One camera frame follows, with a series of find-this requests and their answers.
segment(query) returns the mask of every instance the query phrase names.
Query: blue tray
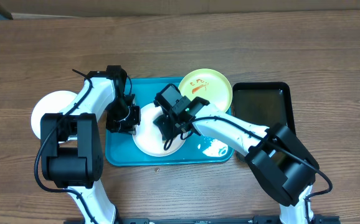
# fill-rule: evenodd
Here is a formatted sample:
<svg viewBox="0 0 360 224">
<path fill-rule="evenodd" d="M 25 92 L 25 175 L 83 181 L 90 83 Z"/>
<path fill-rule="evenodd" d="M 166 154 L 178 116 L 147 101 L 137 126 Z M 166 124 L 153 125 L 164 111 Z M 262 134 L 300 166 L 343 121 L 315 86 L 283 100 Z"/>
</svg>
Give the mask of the blue tray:
<svg viewBox="0 0 360 224">
<path fill-rule="evenodd" d="M 180 78 L 135 78 L 132 92 L 136 94 L 136 104 L 142 108 L 152 103 L 156 93 L 168 83 L 179 85 Z M 225 162 L 234 150 L 216 139 L 193 134 L 175 153 L 164 156 L 149 156 L 139 150 L 129 134 L 107 131 L 105 157 L 114 166 L 156 166 L 173 164 L 198 164 L 207 162 Z"/>
</svg>

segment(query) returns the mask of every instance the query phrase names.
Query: yellow plate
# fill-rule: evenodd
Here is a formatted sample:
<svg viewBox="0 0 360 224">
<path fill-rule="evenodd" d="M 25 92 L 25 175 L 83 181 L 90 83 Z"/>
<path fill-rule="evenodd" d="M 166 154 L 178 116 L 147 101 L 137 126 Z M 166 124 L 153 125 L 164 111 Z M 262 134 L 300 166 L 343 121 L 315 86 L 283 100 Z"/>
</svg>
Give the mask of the yellow plate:
<svg viewBox="0 0 360 224">
<path fill-rule="evenodd" d="M 208 68 L 188 73 L 181 80 L 179 90 L 190 100 L 197 96 L 209 100 L 223 112 L 230 108 L 232 101 L 230 82 L 220 72 Z"/>
</svg>

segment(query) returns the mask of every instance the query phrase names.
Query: wooden table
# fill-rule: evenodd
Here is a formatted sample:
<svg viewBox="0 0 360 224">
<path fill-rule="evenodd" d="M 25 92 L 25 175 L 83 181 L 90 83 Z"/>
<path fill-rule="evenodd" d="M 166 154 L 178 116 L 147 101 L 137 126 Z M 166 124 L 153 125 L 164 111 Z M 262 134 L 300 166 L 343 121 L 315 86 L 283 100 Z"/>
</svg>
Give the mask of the wooden table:
<svg viewBox="0 0 360 224">
<path fill-rule="evenodd" d="M 81 218 L 68 195 L 43 192 L 34 180 L 40 142 L 31 112 L 52 91 L 80 91 L 72 68 L 107 65 L 122 65 L 132 78 L 213 68 L 231 84 L 287 82 L 298 137 L 334 184 L 313 199 L 313 210 L 360 223 L 360 11 L 0 21 L 0 223 Z M 123 217 L 280 212 L 235 157 L 156 168 L 105 162 L 102 181 Z M 318 177 L 315 190 L 325 187 Z"/>
</svg>

